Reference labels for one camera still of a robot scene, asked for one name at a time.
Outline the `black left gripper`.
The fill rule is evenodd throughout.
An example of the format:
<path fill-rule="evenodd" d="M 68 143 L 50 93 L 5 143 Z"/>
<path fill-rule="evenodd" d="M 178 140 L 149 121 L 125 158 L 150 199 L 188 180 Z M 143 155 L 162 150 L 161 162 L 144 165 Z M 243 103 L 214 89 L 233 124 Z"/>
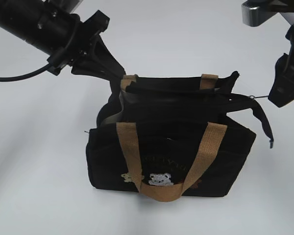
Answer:
<path fill-rule="evenodd" d="M 70 14 L 70 17 L 73 28 L 64 45 L 55 49 L 47 59 L 48 72 L 59 75 L 66 65 L 72 65 L 71 73 L 74 75 L 121 80 L 125 69 L 99 36 L 108 28 L 110 18 L 100 10 L 84 22 L 77 14 Z"/>

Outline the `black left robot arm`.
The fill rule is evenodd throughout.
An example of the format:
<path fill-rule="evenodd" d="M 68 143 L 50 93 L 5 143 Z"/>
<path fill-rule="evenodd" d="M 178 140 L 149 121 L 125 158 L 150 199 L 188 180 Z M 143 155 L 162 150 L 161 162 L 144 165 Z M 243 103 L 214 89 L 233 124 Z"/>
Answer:
<path fill-rule="evenodd" d="M 44 71 L 59 75 L 65 66 L 75 75 L 119 81 L 122 65 L 101 33 L 110 19 L 97 10 L 86 21 L 73 13 L 78 0 L 0 0 L 0 28 L 49 55 Z"/>

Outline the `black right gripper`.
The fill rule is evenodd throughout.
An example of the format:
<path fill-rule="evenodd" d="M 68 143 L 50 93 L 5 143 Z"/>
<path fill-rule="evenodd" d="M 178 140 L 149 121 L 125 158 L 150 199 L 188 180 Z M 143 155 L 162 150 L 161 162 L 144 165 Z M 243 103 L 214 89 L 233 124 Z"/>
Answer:
<path fill-rule="evenodd" d="M 268 97 L 277 107 L 284 107 L 294 101 L 294 24 L 285 37 L 290 41 L 290 51 L 289 54 L 283 54 L 275 64 L 275 79 Z"/>

